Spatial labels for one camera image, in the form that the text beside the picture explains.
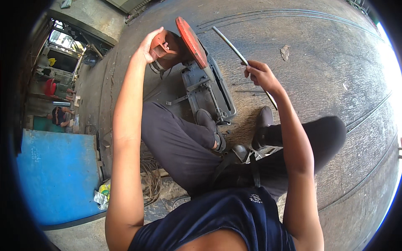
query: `blue metal sheet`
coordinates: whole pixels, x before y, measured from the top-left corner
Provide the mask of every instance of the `blue metal sheet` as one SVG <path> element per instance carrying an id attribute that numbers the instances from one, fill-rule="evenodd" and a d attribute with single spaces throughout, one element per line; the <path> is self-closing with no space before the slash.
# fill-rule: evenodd
<path id="1" fill-rule="evenodd" d="M 102 212 L 93 200 L 101 183 L 95 149 L 94 135 L 24 129 L 18 172 L 27 204 L 40 225 Z"/>

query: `foot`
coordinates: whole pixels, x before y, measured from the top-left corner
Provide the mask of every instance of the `foot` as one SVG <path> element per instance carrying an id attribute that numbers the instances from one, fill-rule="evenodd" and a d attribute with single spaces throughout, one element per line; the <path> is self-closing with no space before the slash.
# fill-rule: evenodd
<path id="1" fill-rule="evenodd" d="M 251 142 L 251 146 L 254 150 L 260 151 L 267 146 L 265 144 L 265 135 L 260 129 L 263 127 L 269 127 L 273 123 L 274 117 L 271 108 L 264 106 L 256 120 L 255 133 Z"/>
<path id="2" fill-rule="evenodd" d="M 223 135 L 220 133 L 218 130 L 218 126 L 216 125 L 215 121 L 212 119 L 212 116 L 210 115 L 209 112 L 207 112 L 204 109 L 199 109 L 197 113 L 195 114 L 195 122 L 198 125 L 204 126 L 209 128 L 211 131 L 213 131 L 215 135 L 215 141 L 216 141 L 216 148 L 213 149 L 216 152 L 223 152 L 226 148 L 226 141 L 223 137 Z"/>

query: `workshop floor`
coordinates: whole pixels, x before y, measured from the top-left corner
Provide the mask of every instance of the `workshop floor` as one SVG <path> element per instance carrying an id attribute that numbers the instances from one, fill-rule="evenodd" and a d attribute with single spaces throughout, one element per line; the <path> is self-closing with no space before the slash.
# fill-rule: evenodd
<path id="1" fill-rule="evenodd" d="M 375 36 L 378 33 L 368 18 L 343 0 L 250 0 L 246 6 L 241 0 L 229 3 L 204 0 L 194 4 L 170 0 L 157 4 L 125 27 L 119 44 L 95 67 L 81 67 L 76 83 L 82 100 L 78 109 L 80 130 L 82 133 L 88 133 L 86 129 L 92 133 L 99 131 L 105 178 L 111 174 L 113 109 L 130 57 L 150 31 L 163 25 L 178 33 L 174 23 L 177 16 L 182 16 L 192 26 L 215 58 L 238 109 L 232 125 L 221 128 L 227 134 L 227 142 L 250 145 L 255 117 L 269 101 L 264 95 L 238 92 L 259 90 L 259 87 L 244 78 L 244 67 L 238 58 L 210 30 L 212 25 L 222 26 L 221 32 L 247 59 L 267 62 L 287 90 L 302 122 L 335 115 L 348 129 L 353 129 L 341 151 L 317 175 L 316 183 L 326 249 L 361 250 L 382 221 L 398 173 L 397 128 L 392 103 L 395 95 L 388 97 L 395 90 L 396 78 L 400 80 L 400 75 L 395 76 L 395 71 L 385 68 L 389 67 L 387 55 L 392 49 Z M 299 14 L 295 12 L 278 17 L 281 14 L 263 11 L 280 8 L 336 15 L 359 24 L 372 34 L 333 20 L 294 16 Z M 242 21 L 236 19 L 238 15 L 243 15 Z M 279 51 L 284 45 L 290 45 L 287 61 Z M 165 103 L 184 95 L 182 68 L 182 65 L 175 66 L 172 73 L 161 80 L 147 67 L 144 96 L 160 92 L 149 101 Z M 169 109 L 193 121 L 187 101 Z M 277 112 L 274 117 L 275 124 L 279 124 Z M 169 195 L 172 190 L 164 191 L 166 194 L 161 196 L 172 199 Z M 147 210 L 156 212 L 164 207 L 167 213 L 171 210 L 169 203 L 161 200 Z M 284 203 L 285 197 L 278 203 L 280 212 Z"/>

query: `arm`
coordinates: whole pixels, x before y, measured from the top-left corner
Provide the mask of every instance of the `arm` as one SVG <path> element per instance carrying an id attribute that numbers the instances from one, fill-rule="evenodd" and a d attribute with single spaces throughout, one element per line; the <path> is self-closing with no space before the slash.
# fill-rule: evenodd
<path id="1" fill-rule="evenodd" d="M 59 119 L 57 118 L 57 112 L 59 111 L 59 107 L 57 106 L 56 107 L 56 111 L 55 111 L 55 113 L 54 113 L 54 116 L 55 116 L 55 118 L 56 118 L 56 124 L 59 124 Z"/>
<path id="2" fill-rule="evenodd" d="M 66 127 L 70 124 L 70 121 L 64 121 L 60 123 L 60 127 Z"/>
<path id="3" fill-rule="evenodd" d="M 295 240 L 298 251 L 324 250 L 324 237 L 318 218 L 314 184 L 314 156 L 310 141 L 286 91 L 269 67 L 249 61 L 245 77 L 268 91 L 278 105 L 282 127 L 283 157 L 289 176 L 283 224 Z"/>
<path id="4" fill-rule="evenodd" d="M 110 251 L 126 251 L 144 224 L 139 171 L 142 88 L 145 66 L 156 59 L 149 52 L 151 41 L 162 30 L 163 27 L 148 34 L 131 57 L 115 106 L 111 194 L 105 223 Z"/>

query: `black strap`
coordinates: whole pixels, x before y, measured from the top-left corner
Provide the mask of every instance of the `black strap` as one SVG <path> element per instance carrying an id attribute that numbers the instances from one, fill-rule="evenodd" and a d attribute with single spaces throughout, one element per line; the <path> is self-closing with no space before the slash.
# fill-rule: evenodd
<path id="1" fill-rule="evenodd" d="M 213 177 L 211 180 L 211 183 L 209 184 L 209 188 L 212 189 L 213 185 L 218 178 L 218 176 L 221 174 L 221 172 L 231 163 L 233 162 L 233 156 L 229 153 L 223 160 L 222 162 L 216 167 L 215 172 L 213 173 Z"/>
<path id="2" fill-rule="evenodd" d="M 252 177 L 254 179 L 254 185 L 256 188 L 261 187 L 261 179 L 260 179 L 260 172 L 258 171 L 257 161 L 255 160 L 254 153 L 250 155 L 250 165 L 251 165 L 251 172 Z"/>

